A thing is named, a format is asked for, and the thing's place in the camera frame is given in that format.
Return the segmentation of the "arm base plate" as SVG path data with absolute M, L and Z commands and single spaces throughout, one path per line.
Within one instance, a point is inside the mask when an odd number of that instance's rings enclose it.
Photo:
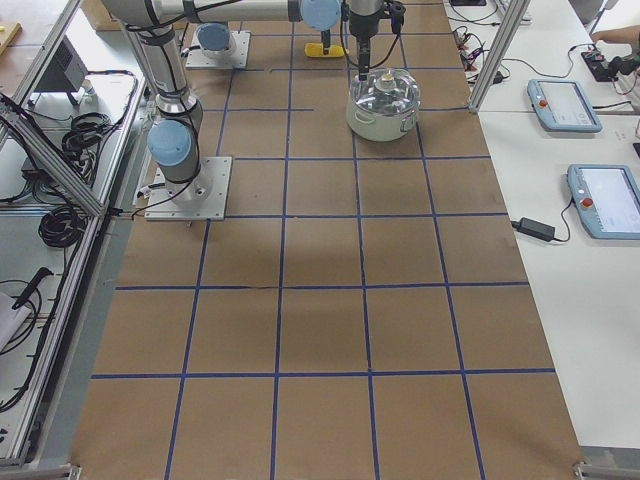
M 225 218 L 232 158 L 202 157 L 200 173 L 185 191 L 170 200 L 182 186 L 169 183 L 150 193 L 151 206 L 144 211 L 149 221 L 199 221 Z
M 251 32 L 230 31 L 225 49 L 206 49 L 201 40 L 206 37 L 202 29 L 197 30 L 187 52 L 185 67 L 191 70 L 244 70 L 247 67 Z

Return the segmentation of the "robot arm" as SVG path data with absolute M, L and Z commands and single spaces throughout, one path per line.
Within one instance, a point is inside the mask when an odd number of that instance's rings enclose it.
M 371 40 L 381 20 L 390 22 L 396 38 L 404 24 L 405 7 L 399 1 L 106 1 L 107 11 L 136 37 L 142 50 L 139 65 L 157 89 L 156 102 L 165 119 L 199 129 L 202 106 L 191 94 L 174 24 L 228 21 L 304 22 L 326 33 L 338 24 L 347 26 L 356 41 L 357 82 L 362 84 L 378 66 L 371 62 Z
M 202 24 L 195 31 L 192 45 L 186 48 L 183 54 L 203 50 L 209 55 L 231 55 L 236 50 L 237 38 L 250 36 L 250 31 L 231 31 L 227 24 Z M 305 44 L 304 53 L 308 58 L 340 58 L 344 56 L 344 49 L 332 44 L 331 32 L 325 30 L 321 32 L 320 42 Z

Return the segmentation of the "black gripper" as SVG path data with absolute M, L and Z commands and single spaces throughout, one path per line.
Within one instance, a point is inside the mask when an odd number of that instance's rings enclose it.
M 400 35 L 404 25 L 405 6 L 400 1 L 353 0 L 349 2 L 349 32 L 356 39 L 358 80 L 365 81 L 371 65 L 371 39 L 378 34 L 379 22 L 389 20 L 391 31 Z M 331 32 L 321 32 L 322 54 L 331 48 Z

